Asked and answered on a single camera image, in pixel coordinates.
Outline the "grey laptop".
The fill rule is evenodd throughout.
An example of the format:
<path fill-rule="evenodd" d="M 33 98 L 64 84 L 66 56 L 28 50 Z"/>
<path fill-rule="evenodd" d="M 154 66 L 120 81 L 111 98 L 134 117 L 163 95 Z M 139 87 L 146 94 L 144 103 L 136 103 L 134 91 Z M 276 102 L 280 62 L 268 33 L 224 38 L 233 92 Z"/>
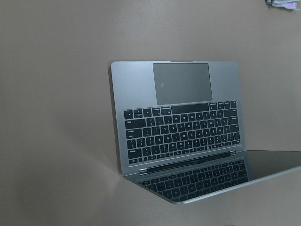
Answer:
<path fill-rule="evenodd" d="M 173 204 L 301 167 L 300 152 L 246 149 L 234 62 L 116 61 L 111 77 L 123 177 Z"/>

